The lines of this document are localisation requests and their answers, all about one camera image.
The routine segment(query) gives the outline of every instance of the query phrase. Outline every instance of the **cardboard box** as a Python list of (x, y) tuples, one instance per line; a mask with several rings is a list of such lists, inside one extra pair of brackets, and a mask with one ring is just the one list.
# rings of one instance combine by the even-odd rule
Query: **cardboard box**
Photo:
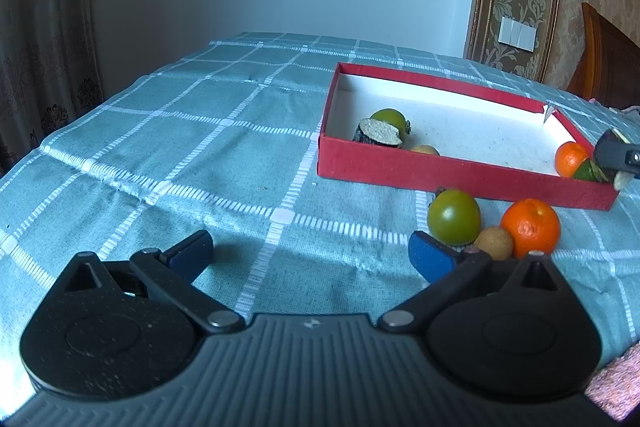
[[(391, 107), (411, 122), (402, 149), (353, 141), (362, 118)], [(538, 100), (430, 74), (338, 63), (324, 107), (318, 175), (434, 192), (456, 187), (474, 197), (609, 210), (610, 184), (561, 178), (556, 150), (593, 146), (558, 110), (545, 121)], [(441, 156), (411, 152), (434, 146)]]

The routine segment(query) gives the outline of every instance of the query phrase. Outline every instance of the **bed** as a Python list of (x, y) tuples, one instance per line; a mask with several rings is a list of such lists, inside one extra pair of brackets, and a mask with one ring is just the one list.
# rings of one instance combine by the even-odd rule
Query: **bed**
[(585, 47), (568, 91), (605, 107), (640, 105), (640, 48), (588, 3), (582, 3)]
[[(78, 251), (128, 259), (207, 229), (215, 262), (195, 284), (246, 318), (376, 318), (425, 287), (406, 244), (414, 230), (428, 230), (433, 195), (316, 175), (337, 61), (548, 100), (593, 142), (610, 126), (640, 140), (638, 126), (600, 106), (468, 60), (321, 36), (213, 41), (51, 134), (0, 180), (0, 418), (33, 393), (20, 334)], [(496, 224), (509, 203), (479, 204), (485, 222)], [(290, 222), (280, 219), (282, 208), (294, 212)], [(640, 328), (639, 182), (609, 212), (558, 214), (564, 229), (554, 260), (602, 336), (604, 365)]]

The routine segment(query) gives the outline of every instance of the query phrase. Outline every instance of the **orange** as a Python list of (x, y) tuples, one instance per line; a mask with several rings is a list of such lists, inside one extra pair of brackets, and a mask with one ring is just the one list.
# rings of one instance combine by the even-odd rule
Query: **orange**
[(502, 216), (500, 226), (513, 237), (513, 256), (522, 259), (530, 250), (551, 253), (560, 239), (558, 214), (544, 201), (521, 200)]
[(556, 151), (556, 172), (563, 178), (571, 178), (589, 155), (576, 142), (563, 143)]

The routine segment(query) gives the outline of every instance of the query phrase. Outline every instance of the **pink fabric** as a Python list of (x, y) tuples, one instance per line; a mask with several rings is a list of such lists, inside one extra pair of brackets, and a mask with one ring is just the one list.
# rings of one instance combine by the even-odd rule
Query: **pink fabric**
[(623, 420), (640, 403), (640, 344), (597, 373), (586, 394), (613, 419)]

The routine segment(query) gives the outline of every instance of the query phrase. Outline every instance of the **white switch plate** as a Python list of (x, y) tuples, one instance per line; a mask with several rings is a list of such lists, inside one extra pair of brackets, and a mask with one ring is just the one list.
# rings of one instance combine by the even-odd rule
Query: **white switch plate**
[(508, 17), (502, 17), (498, 42), (532, 52), (536, 43), (536, 29)]

